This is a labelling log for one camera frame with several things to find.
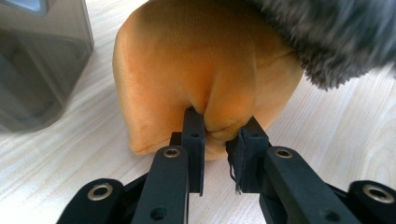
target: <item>fluffy gray fur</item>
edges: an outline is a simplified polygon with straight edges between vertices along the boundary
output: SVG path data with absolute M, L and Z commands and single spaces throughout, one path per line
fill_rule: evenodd
M 248 0 L 296 49 L 319 88 L 396 61 L 395 0 Z

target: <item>orange fabric object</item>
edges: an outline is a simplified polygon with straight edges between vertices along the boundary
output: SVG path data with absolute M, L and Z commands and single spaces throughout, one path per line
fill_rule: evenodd
M 147 154 L 180 132 L 184 110 L 204 116 L 205 158 L 255 116 L 266 129 L 303 70 L 294 51 L 240 0 L 151 0 L 121 26 L 113 70 L 130 148 Z

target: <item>wooden table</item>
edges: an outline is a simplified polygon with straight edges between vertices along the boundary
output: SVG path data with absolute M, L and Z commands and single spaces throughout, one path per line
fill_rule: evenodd
M 146 0 L 87 0 L 93 55 L 62 117 L 34 133 L 0 133 L 0 223 L 54 223 L 74 194 L 101 177 L 126 184 L 152 155 L 128 149 L 111 60 L 116 32 Z M 299 151 L 324 181 L 347 189 L 371 179 L 396 189 L 396 84 L 389 69 L 338 90 L 301 81 L 267 130 Z M 192 194 L 191 223 L 264 223 L 258 195 L 236 195 L 226 160 L 205 165 L 205 193 Z

